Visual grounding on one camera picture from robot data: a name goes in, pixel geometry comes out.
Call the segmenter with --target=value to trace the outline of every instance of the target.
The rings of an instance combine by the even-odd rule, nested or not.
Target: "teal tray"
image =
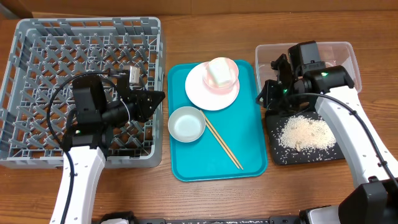
[[[212,133],[191,143],[182,143],[170,136],[172,171],[184,182],[231,179],[261,175],[268,165],[266,142],[262,129],[260,106],[256,104],[256,82],[252,66],[236,60],[239,68],[239,95],[229,107],[204,111],[225,143],[243,166],[237,169]],[[185,93],[185,79],[199,63],[172,67],[168,74],[169,115],[182,106],[195,106]]]

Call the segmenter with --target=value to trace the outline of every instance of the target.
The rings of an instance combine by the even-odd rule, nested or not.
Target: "white bowl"
[[[206,121],[202,113],[191,106],[175,110],[169,118],[169,133],[180,142],[193,142],[205,131]]]

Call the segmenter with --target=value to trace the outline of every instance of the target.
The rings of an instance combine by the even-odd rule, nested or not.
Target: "white grains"
[[[324,120],[312,120],[304,116],[291,117],[279,136],[279,145],[296,149],[328,149],[336,139]]]

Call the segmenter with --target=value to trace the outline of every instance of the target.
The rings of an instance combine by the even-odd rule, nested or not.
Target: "pair of chopsticks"
[[[238,161],[238,159],[235,157],[235,155],[232,153],[231,149],[226,145],[226,143],[224,142],[224,140],[221,138],[221,136],[218,134],[218,132],[216,131],[216,129],[213,127],[213,125],[210,123],[210,121],[207,119],[206,115],[204,114],[204,112],[201,110],[200,111],[203,116],[205,117],[206,120],[206,126],[207,128],[210,130],[210,132],[214,135],[214,137],[216,138],[216,140],[218,141],[218,143],[221,145],[221,147],[224,149],[225,153],[229,156],[229,158],[232,160],[232,162],[234,162],[234,164],[236,165],[236,168],[238,169],[243,169],[243,166],[241,165],[241,163]]]

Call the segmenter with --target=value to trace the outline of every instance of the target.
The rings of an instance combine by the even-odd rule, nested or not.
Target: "clear plastic container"
[[[287,50],[296,45],[265,44],[256,47],[256,82],[257,92],[260,93],[266,80],[276,80],[277,71],[271,69],[271,61],[278,59],[281,54],[287,55]],[[326,67],[342,65],[354,80],[355,89],[362,90],[361,75],[354,54],[353,46],[349,42],[317,42],[321,60]]]

